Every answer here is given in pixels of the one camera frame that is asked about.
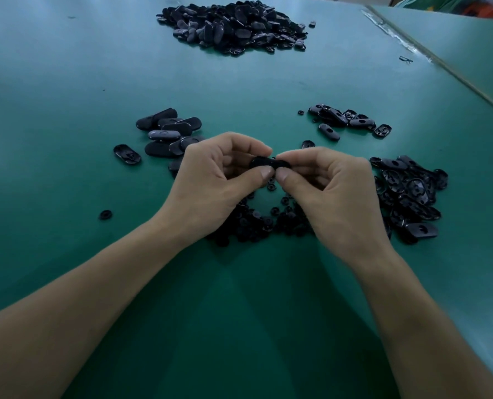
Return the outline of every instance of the green work table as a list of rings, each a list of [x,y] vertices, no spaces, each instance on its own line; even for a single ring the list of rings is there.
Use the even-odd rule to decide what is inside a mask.
[[[317,27],[305,53],[238,58],[181,44],[154,17],[165,6],[230,1],[0,0],[0,309],[160,208],[173,183],[168,160],[144,154],[147,134],[134,123],[171,106],[199,117],[205,137],[236,131],[277,153],[310,139],[367,158],[409,155],[449,173],[437,197],[438,238],[393,245],[493,370],[493,108],[427,59],[400,61],[407,50],[363,6],[263,0]],[[458,53],[468,62],[492,50],[463,44]],[[379,140],[343,130],[332,144],[296,114],[316,103],[365,113],[392,133]],[[143,162],[117,159],[112,148],[121,143]],[[282,195],[260,190],[252,205],[268,213]],[[97,219],[104,209],[111,220]],[[284,235],[228,248],[203,240],[182,252],[66,392],[396,395],[353,276],[314,237]]]

